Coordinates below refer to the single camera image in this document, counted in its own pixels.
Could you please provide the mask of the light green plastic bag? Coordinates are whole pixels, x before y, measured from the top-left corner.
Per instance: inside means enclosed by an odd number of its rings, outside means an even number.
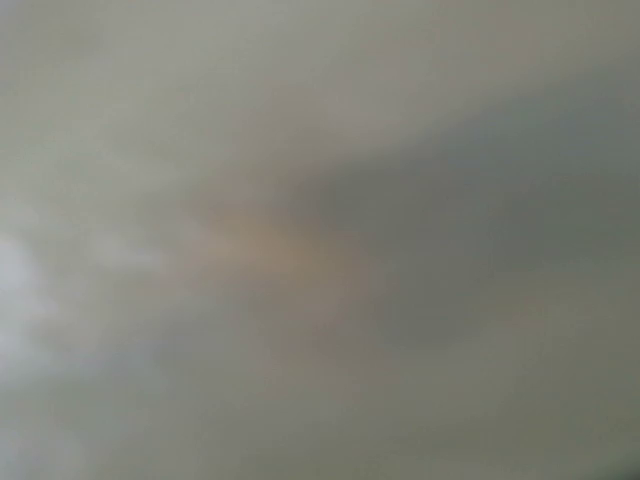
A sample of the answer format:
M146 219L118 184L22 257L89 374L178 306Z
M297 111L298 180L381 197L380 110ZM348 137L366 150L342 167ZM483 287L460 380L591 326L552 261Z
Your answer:
M5 479L635 479L635 1L5 1Z

